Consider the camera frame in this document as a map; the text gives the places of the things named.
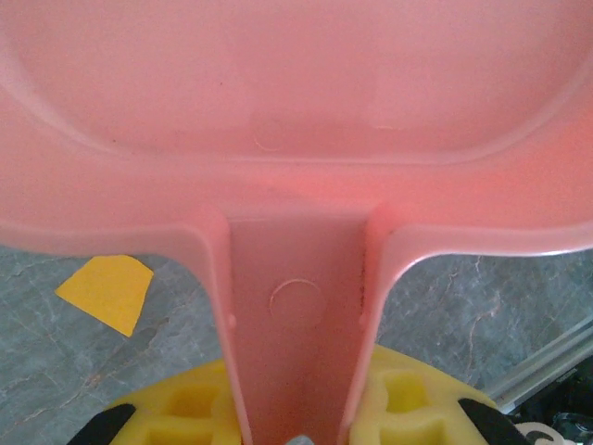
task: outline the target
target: floor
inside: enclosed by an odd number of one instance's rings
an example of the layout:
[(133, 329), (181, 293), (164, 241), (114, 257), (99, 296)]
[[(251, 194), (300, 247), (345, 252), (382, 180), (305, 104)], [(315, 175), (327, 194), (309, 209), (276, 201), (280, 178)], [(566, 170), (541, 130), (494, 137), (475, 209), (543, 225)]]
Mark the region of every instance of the floor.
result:
[[(0, 248), (0, 444), (60, 445), (129, 391), (221, 356), (207, 296), (183, 267), (155, 271), (125, 338), (54, 294), (85, 259)], [(446, 256), (392, 290), (378, 342), (483, 388), (593, 313), (593, 251)]]

